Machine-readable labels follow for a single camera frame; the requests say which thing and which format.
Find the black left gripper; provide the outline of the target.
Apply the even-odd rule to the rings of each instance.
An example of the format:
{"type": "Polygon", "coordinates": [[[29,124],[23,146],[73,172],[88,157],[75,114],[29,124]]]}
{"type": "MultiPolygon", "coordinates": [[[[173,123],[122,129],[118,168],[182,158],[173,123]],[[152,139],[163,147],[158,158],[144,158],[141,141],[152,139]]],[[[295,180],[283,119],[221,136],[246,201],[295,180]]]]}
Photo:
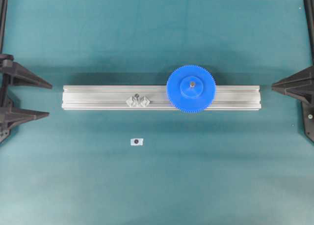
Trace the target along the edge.
{"type": "Polygon", "coordinates": [[[0,87],[0,142],[3,143],[10,136],[11,130],[18,125],[49,116],[48,112],[14,107],[14,102],[7,94],[8,87],[10,85],[24,85],[52,89],[52,85],[15,62],[14,57],[8,54],[0,55],[0,73],[2,74],[0,87]]]}

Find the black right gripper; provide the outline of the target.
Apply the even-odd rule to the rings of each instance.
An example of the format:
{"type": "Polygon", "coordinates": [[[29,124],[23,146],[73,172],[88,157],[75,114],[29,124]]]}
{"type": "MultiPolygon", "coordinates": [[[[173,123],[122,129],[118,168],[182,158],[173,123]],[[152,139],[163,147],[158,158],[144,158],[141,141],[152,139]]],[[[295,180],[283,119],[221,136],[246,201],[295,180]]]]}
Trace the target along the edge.
{"type": "Polygon", "coordinates": [[[290,96],[301,101],[304,132],[308,139],[314,141],[314,93],[312,91],[299,91],[295,88],[288,89],[283,87],[296,87],[302,84],[312,84],[314,82],[314,66],[310,66],[302,71],[286,77],[274,84],[272,90],[282,95],[290,96]]]}

